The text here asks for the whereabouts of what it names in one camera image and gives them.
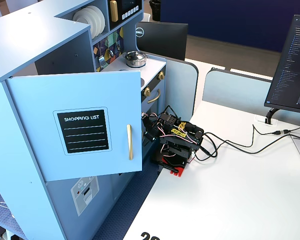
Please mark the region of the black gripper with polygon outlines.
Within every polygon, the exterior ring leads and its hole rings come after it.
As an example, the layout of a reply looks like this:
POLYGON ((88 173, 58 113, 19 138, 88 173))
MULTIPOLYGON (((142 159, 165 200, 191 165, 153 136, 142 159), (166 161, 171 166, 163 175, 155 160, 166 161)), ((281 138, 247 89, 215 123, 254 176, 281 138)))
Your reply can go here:
POLYGON ((156 138, 165 135, 160 114, 150 113, 149 116, 143 115, 141 120, 145 132, 142 143, 143 146, 146 146, 148 143, 154 142, 156 138))

